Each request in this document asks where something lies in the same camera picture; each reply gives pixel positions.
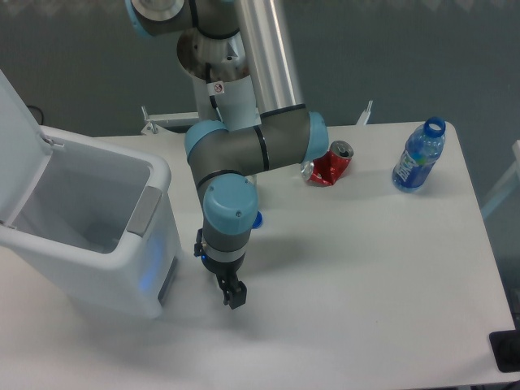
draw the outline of red can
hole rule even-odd
[[[334,141],[325,155],[302,165],[303,179],[326,186],[334,185],[349,166],[353,156],[354,150],[347,142]]]

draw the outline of trash bin lid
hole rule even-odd
[[[0,223],[11,224],[52,154],[51,145],[0,71]]]

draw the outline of bottle label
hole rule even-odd
[[[426,164],[423,156],[412,156],[405,150],[396,165],[394,177],[403,187],[416,188],[424,183],[434,164]]]

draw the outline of table surface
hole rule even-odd
[[[192,251],[202,225],[184,136],[107,138],[163,156],[184,255],[156,320],[67,298],[0,249],[0,387],[53,389],[432,388],[501,374],[488,334],[513,329],[455,130],[424,187],[391,170],[417,123],[331,128],[355,155],[334,187],[298,166],[258,176],[264,225],[222,305]]]

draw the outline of floor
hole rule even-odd
[[[329,125],[453,123],[481,202],[520,138],[520,2],[286,0],[307,106]],[[0,69],[45,124],[137,134],[141,110],[194,111],[178,34],[137,36],[120,0],[4,0]],[[520,288],[520,191],[487,221],[505,290]]]

